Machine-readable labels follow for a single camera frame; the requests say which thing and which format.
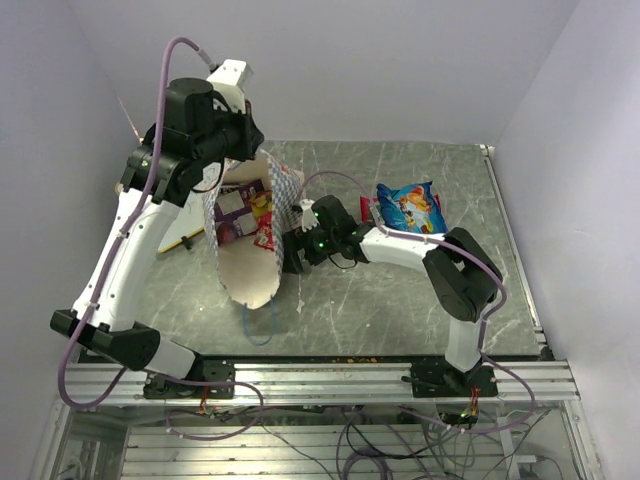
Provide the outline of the blue Slendy snack bag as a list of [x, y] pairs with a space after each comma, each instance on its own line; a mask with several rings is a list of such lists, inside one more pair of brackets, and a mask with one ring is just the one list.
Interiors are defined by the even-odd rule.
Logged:
[[431, 186], [432, 182], [427, 181], [393, 189], [379, 183], [376, 192], [385, 226], [425, 235], [447, 233], [448, 227]]

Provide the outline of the orange snack packet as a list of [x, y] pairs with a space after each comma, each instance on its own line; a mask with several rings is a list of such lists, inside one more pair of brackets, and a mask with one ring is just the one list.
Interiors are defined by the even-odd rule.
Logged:
[[257, 225], [254, 245], [267, 251], [273, 251], [272, 191], [265, 190], [254, 194], [250, 199], [250, 206]]

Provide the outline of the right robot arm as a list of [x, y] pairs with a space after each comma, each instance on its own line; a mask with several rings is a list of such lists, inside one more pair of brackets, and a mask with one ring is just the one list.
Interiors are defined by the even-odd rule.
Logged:
[[434, 381], [412, 378], [415, 386], [443, 387], [465, 394], [483, 363], [489, 317], [506, 301], [502, 275], [471, 234], [416, 234], [358, 223], [333, 195], [297, 200], [289, 208], [298, 224], [283, 235], [284, 271], [299, 274], [302, 262], [316, 266], [336, 255], [354, 265], [380, 263], [421, 272], [450, 317], [448, 344]]

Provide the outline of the red snack bag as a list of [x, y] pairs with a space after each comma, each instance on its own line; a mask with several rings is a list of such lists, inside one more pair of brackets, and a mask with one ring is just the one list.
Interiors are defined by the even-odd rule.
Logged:
[[361, 196], [359, 198], [360, 220], [372, 222], [374, 220], [369, 205], [373, 203], [383, 223], [394, 230], [409, 233], [437, 234], [446, 233], [448, 227], [441, 211], [441, 201], [438, 194], [419, 194], [417, 191], [407, 195], [390, 195], [384, 204], [378, 197], [373, 199]]

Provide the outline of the checkered paper bag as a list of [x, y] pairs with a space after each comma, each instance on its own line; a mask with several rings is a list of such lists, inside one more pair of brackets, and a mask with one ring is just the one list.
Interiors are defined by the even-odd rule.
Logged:
[[225, 161], [221, 178], [203, 194], [204, 232], [219, 283], [240, 307], [243, 333], [257, 347], [276, 332], [284, 235], [300, 225], [294, 207], [303, 183], [302, 172], [261, 150], [246, 162]]

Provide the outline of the purple snack packet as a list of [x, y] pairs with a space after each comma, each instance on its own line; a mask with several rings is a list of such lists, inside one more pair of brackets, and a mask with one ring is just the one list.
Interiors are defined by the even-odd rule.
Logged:
[[260, 179], [221, 188], [214, 205], [215, 233], [219, 244], [246, 236], [253, 237], [254, 244], [257, 225], [250, 199], [257, 192], [265, 190], [271, 189], [265, 188]]

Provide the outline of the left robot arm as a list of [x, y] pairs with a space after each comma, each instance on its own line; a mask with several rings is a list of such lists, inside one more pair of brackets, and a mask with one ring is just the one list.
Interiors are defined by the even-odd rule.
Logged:
[[205, 169], [252, 160], [264, 137], [241, 80], [179, 78], [166, 90], [164, 118], [129, 156], [116, 218], [90, 281], [50, 327], [130, 370], [168, 376], [182, 397], [203, 387], [203, 359], [138, 322], [136, 307], [156, 252]]

